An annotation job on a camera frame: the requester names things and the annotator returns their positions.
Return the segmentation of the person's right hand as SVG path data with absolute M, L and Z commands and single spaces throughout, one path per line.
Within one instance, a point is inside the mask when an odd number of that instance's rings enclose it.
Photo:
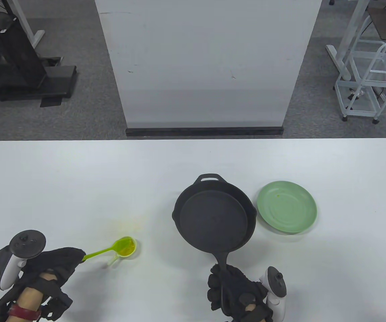
M 222 270 L 218 264 L 210 269 L 207 298 L 212 311 L 221 309 L 225 315 L 242 318 L 248 305 L 264 306 L 267 290 L 251 281 L 237 267 L 227 265 Z

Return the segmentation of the person's left hand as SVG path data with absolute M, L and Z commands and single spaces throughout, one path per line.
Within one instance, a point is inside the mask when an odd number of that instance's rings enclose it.
M 85 255 L 83 250 L 70 247 L 42 252 L 27 260 L 17 285 L 55 296 L 61 292 L 61 287 L 72 276 Z

